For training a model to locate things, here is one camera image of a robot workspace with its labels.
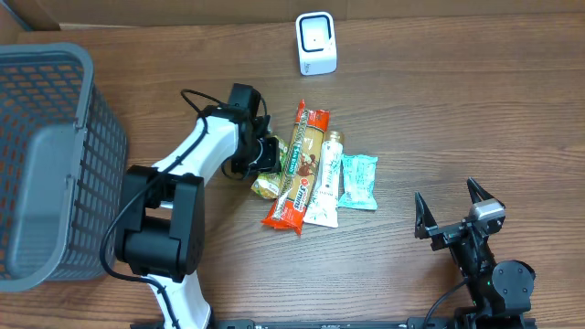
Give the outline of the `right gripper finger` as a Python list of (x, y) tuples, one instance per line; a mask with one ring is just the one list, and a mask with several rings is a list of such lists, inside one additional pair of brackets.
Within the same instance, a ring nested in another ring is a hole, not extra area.
[(483, 189), (474, 178), (469, 177), (466, 184), (473, 204), (494, 198), (494, 196)]
[(437, 229), (438, 226), (419, 192), (415, 193), (415, 207), (415, 237), (418, 239), (427, 239), (431, 236), (431, 231)]

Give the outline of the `green yellow snack bar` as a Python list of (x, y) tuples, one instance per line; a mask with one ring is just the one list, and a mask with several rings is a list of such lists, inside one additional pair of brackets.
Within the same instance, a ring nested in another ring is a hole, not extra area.
[[(278, 135), (275, 135), (275, 138), (279, 142), (279, 161), (281, 169), (283, 169), (288, 152), (288, 144)], [(260, 173), (250, 189), (264, 199), (275, 199), (280, 194), (281, 179), (282, 172)]]

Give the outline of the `spaghetti pack with red ends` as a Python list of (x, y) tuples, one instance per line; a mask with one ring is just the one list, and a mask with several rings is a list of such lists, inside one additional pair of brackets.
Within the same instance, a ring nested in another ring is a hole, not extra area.
[(302, 233), (303, 218), (318, 176), (321, 147), (328, 130), (330, 112), (310, 110), (300, 100), (292, 140), (281, 171), (279, 194), (263, 225), (275, 229), (292, 229)]

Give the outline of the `teal snack packet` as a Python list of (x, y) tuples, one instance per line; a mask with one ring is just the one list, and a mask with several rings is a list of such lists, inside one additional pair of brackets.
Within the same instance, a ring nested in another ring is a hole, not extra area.
[(363, 154), (342, 156), (343, 193), (338, 199), (339, 207), (377, 210), (374, 197), (378, 158)]

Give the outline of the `white Pantene tube gold cap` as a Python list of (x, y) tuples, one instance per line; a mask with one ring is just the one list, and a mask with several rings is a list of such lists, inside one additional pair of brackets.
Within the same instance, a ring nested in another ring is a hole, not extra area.
[(321, 147), (317, 180), (303, 222), (328, 228), (338, 227), (337, 203), (344, 149), (344, 135), (328, 131)]

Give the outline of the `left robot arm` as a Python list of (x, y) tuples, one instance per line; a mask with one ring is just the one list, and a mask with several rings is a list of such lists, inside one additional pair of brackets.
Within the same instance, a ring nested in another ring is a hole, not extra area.
[(160, 328), (213, 328), (197, 267), (205, 245), (205, 185), (217, 171), (234, 180), (278, 173), (279, 141), (271, 136), (267, 106), (250, 85), (236, 83), (229, 98), (197, 109), (194, 131), (151, 167), (133, 165), (123, 179), (121, 210), (107, 228), (124, 275), (150, 286), (161, 308)]

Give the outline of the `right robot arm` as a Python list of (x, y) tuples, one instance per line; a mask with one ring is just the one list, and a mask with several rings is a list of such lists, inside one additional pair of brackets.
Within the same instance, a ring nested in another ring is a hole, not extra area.
[[(469, 214), (461, 222), (440, 227), (420, 193), (415, 194), (415, 237), (430, 239), (434, 251), (448, 249), (463, 280), (442, 295), (414, 328), (536, 329), (526, 318), (531, 310), (536, 272), (520, 260), (496, 261), (489, 237), (505, 222), (505, 204), (488, 193), (476, 180), (466, 185), (472, 200)], [(438, 307), (462, 287), (473, 304), (456, 309), (451, 318), (436, 318)]]

